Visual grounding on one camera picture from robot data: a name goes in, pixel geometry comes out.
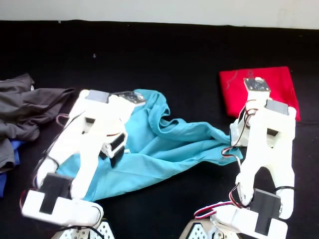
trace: dark gray garment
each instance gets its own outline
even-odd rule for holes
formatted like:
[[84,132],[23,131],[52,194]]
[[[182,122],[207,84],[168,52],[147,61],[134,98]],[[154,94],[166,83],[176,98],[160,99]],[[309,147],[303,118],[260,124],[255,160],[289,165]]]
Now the dark gray garment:
[[31,91],[28,74],[0,81],[0,172],[14,167],[9,139],[32,141],[39,136],[39,124],[53,120],[74,89],[42,88]]

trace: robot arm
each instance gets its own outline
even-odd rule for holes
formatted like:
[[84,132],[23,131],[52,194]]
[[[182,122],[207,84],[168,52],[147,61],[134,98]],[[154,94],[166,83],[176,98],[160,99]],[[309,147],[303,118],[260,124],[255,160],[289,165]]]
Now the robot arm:
[[[109,94],[83,90],[62,133],[52,143],[36,173],[38,190],[29,190],[22,214],[62,226],[97,227],[103,208],[82,200],[98,166],[98,156],[113,167],[123,153],[128,134],[125,123],[143,97],[134,92]],[[81,166],[75,178],[55,173],[71,155],[79,153]]]
[[[230,125],[232,147],[247,147],[236,177],[241,204],[213,205],[216,211],[206,214],[211,215],[213,222],[206,236],[238,239],[236,233],[244,233],[258,239],[284,239],[288,227],[278,218],[287,219],[293,212],[292,141],[296,110],[269,98],[270,89],[263,79],[244,79],[244,84],[247,102],[239,118]],[[254,189],[255,174],[261,167],[269,169],[276,195]]]

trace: red folded fabric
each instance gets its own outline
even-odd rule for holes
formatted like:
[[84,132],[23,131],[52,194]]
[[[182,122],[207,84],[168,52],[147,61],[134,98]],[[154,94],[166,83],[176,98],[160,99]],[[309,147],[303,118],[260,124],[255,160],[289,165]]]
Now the red folded fabric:
[[301,120],[293,81],[287,66],[221,71],[219,76],[229,116],[238,117],[247,101],[248,93],[244,78],[261,77],[266,80],[271,89],[270,97],[294,107],[297,111],[296,120]]

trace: blue cloth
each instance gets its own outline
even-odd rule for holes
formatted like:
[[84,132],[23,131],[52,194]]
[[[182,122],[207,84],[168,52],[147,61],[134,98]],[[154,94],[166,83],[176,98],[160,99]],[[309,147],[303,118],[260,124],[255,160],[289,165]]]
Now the blue cloth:
[[[109,160],[99,158],[85,200],[95,201],[120,195],[160,182],[192,166],[208,161],[218,165],[233,162],[221,150],[230,144],[229,136],[207,122],[186,123],[182,119],[167,121],[170,110],[163,94],[136,90],[147,100],[135,108],[126,124],[129,134],[124,154],[115,168]],[[235,149],[232,153],[242,157]],[[75,177],[80,166],[79,154],[71,156],[58,173]]]
[[[14,162],[15,165],[20,164],[20,159],[19,159],[19,153],[18,153],[18,148],[20,145],[24,143],[24,141],[19,141],[19,140],[10,140],[11,145],[14,150]],[[3,191],[6,183],[6,173],[0,173],[0,198],[3,197]]]

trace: black tablecloth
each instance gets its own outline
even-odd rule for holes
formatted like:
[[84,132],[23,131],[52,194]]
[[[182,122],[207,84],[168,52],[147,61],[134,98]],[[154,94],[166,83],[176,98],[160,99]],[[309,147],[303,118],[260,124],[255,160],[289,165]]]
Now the black tablecloth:
[[[296,196],[287,238],[319,236],[319,125],[314,123],[319,120],[319,31],[82,21],[0,22],[0,29],[0,79],[28,72],[37,88],[155,89],[166,96],[172,118],[207,121],[225,132],[234,119],[226,116],[218,72],[288,66],[305,123],[298,124],[294,140]],[[63,112],[71,106],[72,101]],[[1,238],[49,237],[42,226],[21,216],[18,200],[59,130],[50,123],[36,141],[20,148],[21,165],[8,173],[0,199]],[[98,203],[117,239],[177,239],[196,209],[227,199],[237,173],[235,163],[201,163]],[[266,170],[257,174],[255,184],[273,188]]]

